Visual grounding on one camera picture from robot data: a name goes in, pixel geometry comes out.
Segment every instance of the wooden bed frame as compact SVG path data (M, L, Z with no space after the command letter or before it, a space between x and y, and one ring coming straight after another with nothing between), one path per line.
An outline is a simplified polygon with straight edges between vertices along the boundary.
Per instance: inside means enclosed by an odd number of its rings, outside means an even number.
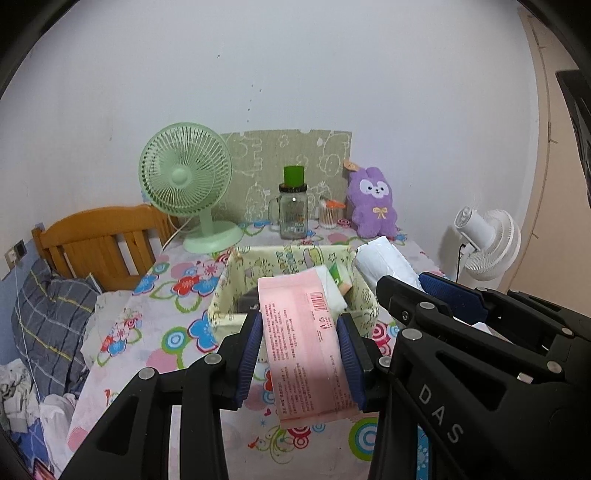
M168 216L151 205L86 210L31 233L39 255L62 276L92 273L105 290L113 291L134 290L154 264L148 230L156 230L162 244L174 233ZM139 275L129 273L116 235L125 239Z

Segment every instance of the wall outlet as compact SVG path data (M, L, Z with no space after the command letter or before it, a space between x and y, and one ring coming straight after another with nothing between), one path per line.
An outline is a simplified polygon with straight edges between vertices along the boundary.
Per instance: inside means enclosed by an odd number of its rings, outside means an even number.
M27 254L25 242L22 240L4 254L8 268L12 270L18 261Z

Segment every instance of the blue plaid pillowcase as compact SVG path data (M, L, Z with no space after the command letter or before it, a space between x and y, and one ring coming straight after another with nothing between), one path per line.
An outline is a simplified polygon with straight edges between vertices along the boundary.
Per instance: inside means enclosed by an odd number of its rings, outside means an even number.
M97 295L84 280L52 272L42 258L33 264L12 313L12 332L23 363L30 360L41 398L80 392L85 377L80 349Z

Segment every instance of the blue gripper pad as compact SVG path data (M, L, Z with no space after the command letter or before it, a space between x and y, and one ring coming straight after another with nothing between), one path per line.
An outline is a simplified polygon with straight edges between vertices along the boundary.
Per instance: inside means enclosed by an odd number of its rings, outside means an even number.
M470 325L486 322L488 310L478 292L430 273L421 273L418 280L425 293L449 305L454 317Z
M262 315L259 312L252 324L252 329L244 351L242 358L238 366L238 385L236 387L236 401L238 406L242 405L242 402L248 397L248 391L251 387L252 374L255 371L256 359L258 357L259 347L261 346L262 339Z
M343 367L345 367L345 375L347 376L351 396L359 409L363 410L367 403L363 370L342 317L339 317L336 321L336 333L339 337L340 356Z

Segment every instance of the floral bedsheet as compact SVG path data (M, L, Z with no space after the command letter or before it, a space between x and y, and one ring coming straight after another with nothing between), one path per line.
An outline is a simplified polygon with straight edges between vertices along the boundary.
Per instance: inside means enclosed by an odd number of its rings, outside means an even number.
M335 230L310 222L308 236L292 242L304 245L363 243L347 220ZM268 222L241 224L240 245L280 245ZM400 231L391 239L416 272L442 274L439 268ZM186 368L218 345L212 335L207 307L228 260L229 251L212 255L186 252L171 244L141 280L102 344L74 412L68 436L74 454L87 433L118 393L143 367L165 373ZM381 310L373 339L384 355L391 355L398 328ZM237 412L223 411L222 430L230 478L245 471L257 479L339 478L365 480L374 449L377 417L360 414L353 419L304 429L283 430L275 412L269 366L258 363L248 399ZM171 427L170 478L179 479L178 442L180 409L174 409ZM427 477L427 439L419 433L417 478ZM109 468L105 466L105 475Z

